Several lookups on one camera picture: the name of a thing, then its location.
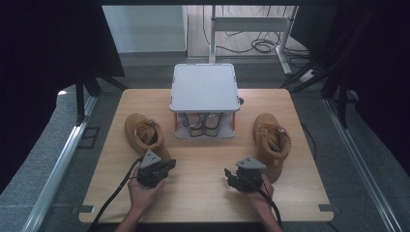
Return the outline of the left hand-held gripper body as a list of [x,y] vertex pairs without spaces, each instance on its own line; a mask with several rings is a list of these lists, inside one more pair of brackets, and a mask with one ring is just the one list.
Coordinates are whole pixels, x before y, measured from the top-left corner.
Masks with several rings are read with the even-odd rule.
[[154,188],[162,179],[161,172],[165,169],[161,167],[161,157],[151,150],[148,150],[143,157],[137,172],[137,181],[146,188]]

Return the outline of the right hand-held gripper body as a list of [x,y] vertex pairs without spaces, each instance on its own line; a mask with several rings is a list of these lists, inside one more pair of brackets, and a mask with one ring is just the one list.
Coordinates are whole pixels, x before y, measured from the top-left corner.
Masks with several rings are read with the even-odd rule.
[[237,161],[236,165],[238,181],[236,189],[242,192],[260,189],[263,184],[261,171],[266,168],[266,165],[251,156]]

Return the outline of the tan suede boot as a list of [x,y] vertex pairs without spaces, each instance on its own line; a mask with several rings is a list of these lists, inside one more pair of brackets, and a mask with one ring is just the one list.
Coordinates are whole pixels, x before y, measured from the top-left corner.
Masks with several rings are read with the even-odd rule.
[[155,120],[133,113],[126,119],[125,135],[130,146],[139,155],[145,155],[148,150],[151,150],[161,158],[162,163],[171,160],[165,148],[161,126]]
[[252,137],[256,145],[255,157],[266,166],[263,173],[271,183],[276,182],[292,147],[288,131],[273,114],[262,113],[254,120]]

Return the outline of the white shoe rack orange legs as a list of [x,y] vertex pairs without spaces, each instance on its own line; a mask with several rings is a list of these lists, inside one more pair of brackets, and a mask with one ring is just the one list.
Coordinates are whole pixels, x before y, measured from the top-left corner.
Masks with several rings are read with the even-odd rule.
[[[241,107],[236,74],[231,64],[179,64],[174,68],[169,108],[174,113],[175,136],[184,139],[233,138],[235,115]],[[203,134],[191,137],[186,113],[203,117]],[[220,113],[219,134],[205,134],[205,120]]]

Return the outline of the person's left hand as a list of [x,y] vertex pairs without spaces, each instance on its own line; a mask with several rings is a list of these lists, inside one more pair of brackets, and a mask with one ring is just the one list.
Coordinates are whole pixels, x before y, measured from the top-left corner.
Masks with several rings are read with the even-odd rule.
[[154,202],[156,194],[162,189],[165,180],[161,180],[154,188],[142,186],[135,177],[128,181],[128,189],[131,199],[130,212],[142,215]]

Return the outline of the person's right hand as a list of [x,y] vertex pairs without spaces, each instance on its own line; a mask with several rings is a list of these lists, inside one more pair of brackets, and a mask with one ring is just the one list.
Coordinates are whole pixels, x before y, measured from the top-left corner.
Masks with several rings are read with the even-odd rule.
[[[262,175],[263,185],[261,190],[270,198],[273,197],[274,187],[266,175]],[[272,213],[270,203],[257,191],[246,193],[249,204],[259,216],[266,216]]]

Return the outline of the black tripod stand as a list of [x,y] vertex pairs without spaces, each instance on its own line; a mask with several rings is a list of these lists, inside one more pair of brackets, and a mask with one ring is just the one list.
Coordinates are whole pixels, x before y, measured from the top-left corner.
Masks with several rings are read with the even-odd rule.
[[[346,129],[346,105],[347,98],[347,82],[345,80],[345,73],[343,71],[344,61],[342,58],[337,59],[330,67],[322,69],[317,58],[310,59],[304,66],[302,66],[296,73],[292,74],[287,80],[285,80],[280,87],[287,89],[290,93],[299,93],[305,90],[307,87],[326,79],[322,89],[321,96],[324,99],[331,98],[335,92],[338,92],[337,103],[337,118],[342,126]],[[319,71],[314,74],[310,79],[296,86],[293,84],[299,81],[304,74],[311,68],[317,67]]]
[[[104,80],[105,82],[111,84],[112,86],[118,88],[121,91],[125,91],[128,89],[126,85],[114,79],[112,76],[99,73],[98,77]],[[76,124],[78,126],[80,126],[85,121],[85,118],[86,118],[85,116],[86,107],[85,107],[85,101],[84,101],[83,88],[86,88],[86,90],[88,91],[91,97],[98,97],[100,93],[102,92],[102,89],[95,77],[84,74],[82,72],[78,74],[78,77],[75,83],[76,111],[77,111]]]

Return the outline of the white cabinet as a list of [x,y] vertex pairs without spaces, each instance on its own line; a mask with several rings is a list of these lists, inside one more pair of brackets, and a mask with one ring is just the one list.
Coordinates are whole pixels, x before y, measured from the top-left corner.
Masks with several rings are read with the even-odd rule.
[[187,50],[187,6],[103,6],[119,53]]

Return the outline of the black curtain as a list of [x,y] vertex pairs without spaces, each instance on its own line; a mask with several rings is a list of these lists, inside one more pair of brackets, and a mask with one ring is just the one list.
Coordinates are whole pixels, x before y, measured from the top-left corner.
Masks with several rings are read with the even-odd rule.
[[93,0],[0,0],[0,193],[42,134],[59,91],[81,78],[123,74]]
[[339,5],[328,42],[373,10],[345,70],[356,110],[410,175],[410,0],[352,0]]

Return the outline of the aluminium floor rail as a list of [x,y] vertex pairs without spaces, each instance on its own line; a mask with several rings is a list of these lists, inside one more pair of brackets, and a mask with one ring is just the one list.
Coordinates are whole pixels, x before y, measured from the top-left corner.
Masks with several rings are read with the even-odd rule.
[[373,175],[368,169],[365,160],[362,157],[354,139],[348,129],[339,121],[337,117],[337,109],[331,100],[325,99],[324,104],[330,113],[331,119],[336,127],[337,133],[347,149],[348,155],[351,158],[355,168],[357,169],[360,178],[368,192],[379,216],[381,217],[385,227],[389,232],[403,232],[395,213],[388,202],[385,194],[377,185]]
[[85,116],[83,121],[78,125],[73,127],[68,140],[65,143],[53,169],[48,176],[44,187],[37,199],[36,203],[33,206],[33,209],[24,223],[21,232],[38,232],[46,213],[51,205],[51,202],[55,196],[57,189],[59,188],[61,181],[67,171],[67,168],[71,162],[71,159],[74,154],[82,134],[87,127],[90,116],[93,112],[93,109],[98,101],[97,97],[89,97],[85,103],[84,110]]

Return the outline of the white metal desk frame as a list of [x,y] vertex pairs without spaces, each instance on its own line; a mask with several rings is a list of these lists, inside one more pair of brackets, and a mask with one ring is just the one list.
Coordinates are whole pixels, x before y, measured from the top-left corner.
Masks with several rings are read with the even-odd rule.
[[285,58],[285,46],[288,41],[298,7],[294,6],[288,17],[216,17],[216,6],[212,6],[209,62],[216,62],[216,32],[218,31],[243,31],[243,32],[281,32],[278,45],[275,48],[276,55],[285,75],[292,73]]

